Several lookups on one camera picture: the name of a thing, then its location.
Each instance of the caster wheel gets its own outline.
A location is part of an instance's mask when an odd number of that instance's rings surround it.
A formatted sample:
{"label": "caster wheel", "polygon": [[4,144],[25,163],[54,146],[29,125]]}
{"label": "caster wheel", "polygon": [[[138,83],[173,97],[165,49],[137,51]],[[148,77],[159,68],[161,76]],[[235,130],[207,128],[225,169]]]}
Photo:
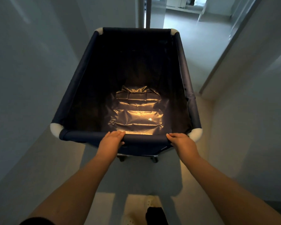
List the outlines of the caster wheel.
{"label": "caster wheel", "polygon": [[117,156],[121,162],[124,162],[124,160],[126,159],[126,156]]}
{"label": "caster wheel", "polygon": [[158,158],[157,157],[151,157],[151,160],[153,163],[157,163],[158,162]]}

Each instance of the left hand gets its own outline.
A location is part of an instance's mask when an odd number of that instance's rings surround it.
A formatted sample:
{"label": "left hand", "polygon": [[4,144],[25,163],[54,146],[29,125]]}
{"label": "left hand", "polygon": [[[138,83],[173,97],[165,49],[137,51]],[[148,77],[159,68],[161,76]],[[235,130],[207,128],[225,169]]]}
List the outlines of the left hand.
{"label": "left hand", "polygon": [[99,144],[96,157],[112,163],[116,158],[118,149],[124,144],[124,142],[121,142],[124,135],[125,132],[121,131],[108,132]]}

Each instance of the fabric laundry bin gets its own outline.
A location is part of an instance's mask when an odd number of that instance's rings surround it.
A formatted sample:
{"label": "fabric laundry bin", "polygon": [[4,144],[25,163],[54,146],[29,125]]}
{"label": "fabric laundry bin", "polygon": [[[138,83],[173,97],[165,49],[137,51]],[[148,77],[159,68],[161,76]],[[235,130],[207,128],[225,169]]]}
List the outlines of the fabric laundry bin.
{"label": "fabric laundry bin", "polygon": [[198,141],[202,128],[179,32],[97,29],[50,129],[61,140],[94,146],[108,131],[126,131],[118,155],[155,162],[171,147],[166,133]]}

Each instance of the floor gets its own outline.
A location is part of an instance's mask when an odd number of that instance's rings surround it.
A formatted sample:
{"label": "floor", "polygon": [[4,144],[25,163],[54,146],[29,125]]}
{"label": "floor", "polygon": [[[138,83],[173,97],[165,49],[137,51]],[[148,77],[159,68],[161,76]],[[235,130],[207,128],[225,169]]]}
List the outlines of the floor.
{"label": "floor", "polygon": [[229,43],[231,25],[227,17],[166,10],[164,28],[179,31],[195,92],[199,92]]}
{"label": "floor", "polygon": [[[197,96],[204,134],[197,143],[208,158],[213,103]],[[89,161],[96,149],[53,137],[49,128],[0,182],[0,224],[18,224],[54,189]],[[159,157],[116,159],[103,178],[85,224],[120,224],[131,214],[146,224],[144,200],[157,195],[169,224],[223,224],[206,193],[175,150]]]}

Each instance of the shoe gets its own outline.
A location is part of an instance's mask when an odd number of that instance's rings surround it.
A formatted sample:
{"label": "shoe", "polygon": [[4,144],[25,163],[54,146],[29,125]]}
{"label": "shoe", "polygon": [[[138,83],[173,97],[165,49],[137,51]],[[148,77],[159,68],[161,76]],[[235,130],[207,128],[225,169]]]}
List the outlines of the shoe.
{"label": "shoe", "polygon": [[153,208],[161,208],[162,207],[158,197],[152,196],[152,195],[146,197],[145,209],[148,210],[149,207],[153,207]]}
{"label": "shoe", "polygon": [[121,219],[121,225],[137,225],[137,223],[131,216],[124,215]]}

